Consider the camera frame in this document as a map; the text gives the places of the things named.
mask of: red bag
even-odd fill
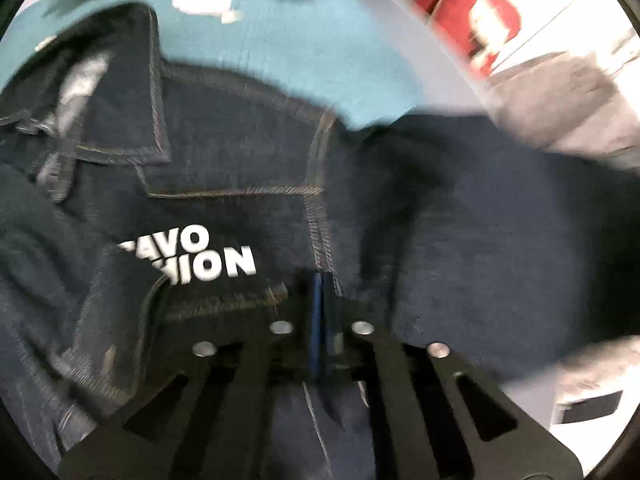
[[[508,0],[415,0],[471,66],[488,76],[500,50],[520,31],[520,14]]]

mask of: printed logo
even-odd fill
[[[186,254],[177,256],[178,242]],[[173,285],[186,285],[196,278],[201,282],[215,280],[223,270],[220,253],[209,249],[209,231],[201,225],[189,225],[180,231],[179,227],[168,232],[145,235],[138,240],[118,244],[141,260],[148,259],[152,265],[164,272]],[[238,276],[241,269],[247,276],[255,274],[254,255],[251,247],[241,246],[238,252],[233,247],[223,250],[224,268],[230,278]]]

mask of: teal surface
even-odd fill
[[[227,25],[216,16],[181,12],[172,0],[41,0],[18,15],[0,41],[0,86],[45,38],[130,1],[156,10],[166,59],[259,78],[333,107],[350,127],[392,121],[424,104],[411,68],[356,0],[232,0],[242,17]]]

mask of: dark jacket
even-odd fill
[[[1,394],[52,467],[135,393],[151,341],[171,354],[277,319],[310,269],[500,380],[638,330],[636,176],[483,116],[348,131],[254,79],[164,62],[142,5],[37,53],[0,124]],[[314,396],[278,398],[273,475],[369,478],[357,387],[336,394],[341,424]]]

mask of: red fabric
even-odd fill
[[[465,57],[474,58],[472,66],[485,76],[491,73],[502,44],[520,31],[520,14],[508,0],[415,1],[429,14],[435,10],[436,30],[446,32],[447,39]]]

